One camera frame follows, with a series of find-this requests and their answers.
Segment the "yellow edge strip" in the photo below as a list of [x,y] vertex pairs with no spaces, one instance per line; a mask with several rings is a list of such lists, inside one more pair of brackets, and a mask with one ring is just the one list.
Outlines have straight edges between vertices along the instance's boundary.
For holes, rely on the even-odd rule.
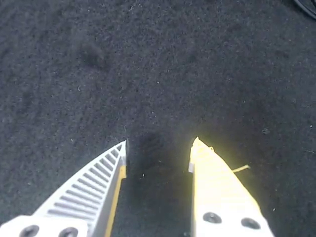
[[108,219],[108,223],[107,223],[105,237],[110,237],[110,235],[111,235],[111,231],[112,231],[112,227],[113,227],[113,223],[114,223],[114,217],[115,217],[115,210],[117,208],[117,204],[118,204],[118,200],[119,200],[120,185],[121,185],[122,179],[124,179],[124,178],[126,178],[126,165],[123,165],[119,169],[118,182],[117,182],[117,186],[115,188],[115,192],[113,195],[113,202],[112,202],[112,207],[111,207],[111,211],[110,211],[110,215],[109,215],[109,219]]

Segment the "screw hole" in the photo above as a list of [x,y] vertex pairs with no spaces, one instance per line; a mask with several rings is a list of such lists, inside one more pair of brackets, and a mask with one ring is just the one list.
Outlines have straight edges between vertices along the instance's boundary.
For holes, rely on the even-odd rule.
[[210,222],[210,223],[214,223],[214,224],[220,224],[222,223],[222,218],[213,213],[213,212],[207,212],[203,215],[203,220],[204,221],[207,221],[207,222]]
[[73,227],[68,227],[64,229],[62,232],[60,232],[58,237],[77,237],[78,230]]
[[251,218],[243,218],[241,220],[241,224],[247,228],[251,228],[254,230],[258,230],[260,229],[260,225],[258,222],[256,222],[255,220],[251,219]]
[[38,234],[40,228],[36,225],[31,225],[24,228],[20,234],[20,237],[34,237]]

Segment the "black cable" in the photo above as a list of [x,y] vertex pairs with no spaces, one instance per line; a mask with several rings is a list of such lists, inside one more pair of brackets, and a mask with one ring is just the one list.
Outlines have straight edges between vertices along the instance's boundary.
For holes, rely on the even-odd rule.
[[[302,2],[302,0],[294,0],[295,3],[310,17],[316,20],[316,11],[312,9],[311,6],[307,6]],[[314,5],[316,9],[316,0],[311,0],[312,4]]]

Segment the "dark gray carpet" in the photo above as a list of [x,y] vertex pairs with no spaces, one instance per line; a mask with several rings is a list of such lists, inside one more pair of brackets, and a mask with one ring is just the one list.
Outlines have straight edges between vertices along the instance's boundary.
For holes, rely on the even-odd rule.
[[291,0],[2,0],[0,15],[0,222],[130,137],[113,236],[177,237],[199,136],[251,166],[238,176],[277,237],[316,236],[316,22]]

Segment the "black carpet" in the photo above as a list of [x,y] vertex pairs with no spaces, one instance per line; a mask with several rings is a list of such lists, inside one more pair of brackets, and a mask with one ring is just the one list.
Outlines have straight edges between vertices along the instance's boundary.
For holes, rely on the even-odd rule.
[[316,22],[291,0],[2,0],[0,222],[129,137],[112,236],[190,229],[195,136],[277,237],[316,236]]

